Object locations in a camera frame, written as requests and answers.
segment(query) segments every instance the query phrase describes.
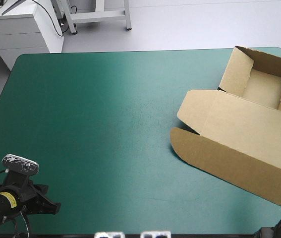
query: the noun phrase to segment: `drawer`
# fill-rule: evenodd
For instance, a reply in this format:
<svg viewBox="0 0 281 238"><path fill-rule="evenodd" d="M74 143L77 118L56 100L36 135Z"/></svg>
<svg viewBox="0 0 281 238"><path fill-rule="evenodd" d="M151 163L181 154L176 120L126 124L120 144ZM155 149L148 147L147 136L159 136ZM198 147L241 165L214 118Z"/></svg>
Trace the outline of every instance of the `drawer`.
<svg viewBox="0 0 281 238"><path fill-rule="evenodd" d="M15 64L15 61L18 58L18 56L23 54L39 54L39 53L49 53L49 50L47 47L0 50L0 56L8 66L9 70L12 70L12 67Z"/></svg>
<svg viewBox="0 0 281 238"><path fill-rule="evenodd" d="M0 35L40 32L33 17L0 19Z"/></svg>
<svg viewBox="0 0 281 238"><path fill-rule="evenodd" d="M0 50L46 46L41 33L0 35Z"/></svg>

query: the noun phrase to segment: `yellow label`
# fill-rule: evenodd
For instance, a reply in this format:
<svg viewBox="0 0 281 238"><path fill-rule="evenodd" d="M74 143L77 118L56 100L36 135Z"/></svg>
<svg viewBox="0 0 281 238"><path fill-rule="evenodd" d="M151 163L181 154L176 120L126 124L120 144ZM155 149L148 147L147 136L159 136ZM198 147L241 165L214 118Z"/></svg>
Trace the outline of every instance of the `yellow label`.
<svg viewBox="0 0 281 238"><path fill-rule="evenodd" d="M6 197L8 201L10 202L11 208L14 208L17 206L17 201L13 195L11 195L9 192L0 192L0 195Z"/></svg>

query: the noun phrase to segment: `cardboard flap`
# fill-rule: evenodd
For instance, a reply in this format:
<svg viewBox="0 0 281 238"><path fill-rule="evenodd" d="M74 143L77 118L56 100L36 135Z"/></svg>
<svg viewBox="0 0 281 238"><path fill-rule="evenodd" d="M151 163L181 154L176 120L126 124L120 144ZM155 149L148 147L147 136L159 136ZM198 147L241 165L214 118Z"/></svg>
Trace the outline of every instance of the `cardboard flap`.
<svg viewBox="0 0 281 238"><path fill-rule="evenodd" d="M220 88L226 92L242 96L247 85L254 61L237 48L233 49Z"/></svg>
<svg viewBox="0 0 281 238"><path fill-rule="evenodd" d="M178 118L200 133L216 97L215 90L191 90L185 95Z"/></svg>
<svg viewBox="0 0 281 238"><path fill-rule="evenodd" d="M280 111L223 91L191 90L178 117L201 136L281 169Z"/></svg>
<svg viewBox="0 0 281 238"><path fill-rule="evenodd" d="M236 46L235 48L241 50L255 61L253 69L281 77L281 57L241 46Z"/></svg>
<svg viewBox="0 0 281 238"><path fill-rule="evenodd" d="M281 205L281 170L180 128L171 130L170 140L177 155L190 165Z"/></svg>

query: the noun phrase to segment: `white object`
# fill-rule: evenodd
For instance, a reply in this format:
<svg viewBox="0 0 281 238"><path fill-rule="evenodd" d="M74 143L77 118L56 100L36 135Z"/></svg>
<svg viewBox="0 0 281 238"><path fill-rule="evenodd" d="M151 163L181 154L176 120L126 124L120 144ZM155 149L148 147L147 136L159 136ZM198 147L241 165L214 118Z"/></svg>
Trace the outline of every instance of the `white object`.
<svg viewBox="0 0 281 238"><path fill-rule="evenodd" d="M53 6L48 0L36 0L49 12L57 31L61 34ZM0 8L0 56L8 68L23 54L60 53L64 37L60 37L47 15L38 4L27 0L1 15L16 0L7 0Z"/></svg>
<svg viewBox="0 0 281 238"><path fill-rule="evenodd" d="M70 31L76 34L76 23L126 20L127 30L131 30L129 0L124 0L125 10L104 11L105 0L95 0L95 12L73 13L68 0L61 0Z"/></svg>
<svg viewBox="0 0 281 238"><path fill-rule="evenodd" d="M147 232L142 232L140 235L140 238L157 238L157 237L167 237L171 238L171 232L170 231L147 231Z"/></svg>
<svg viewBox="0 0 281 238"><path fill-rule="evenodd" d="M123 232L97 232L94 238L125 238Z"/></svg>

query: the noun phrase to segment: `box lid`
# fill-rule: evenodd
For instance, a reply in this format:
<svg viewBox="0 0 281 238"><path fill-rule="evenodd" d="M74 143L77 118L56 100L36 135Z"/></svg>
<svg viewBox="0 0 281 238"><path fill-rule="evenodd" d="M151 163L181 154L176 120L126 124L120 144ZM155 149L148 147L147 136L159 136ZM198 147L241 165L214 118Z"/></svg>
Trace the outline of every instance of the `box lid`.
<svg viewBox="0 0 281 238"><path fill-rule="evenodd" d="M223 91L191 90L178 118L205 138L281 169L281 111Z"/></svg>

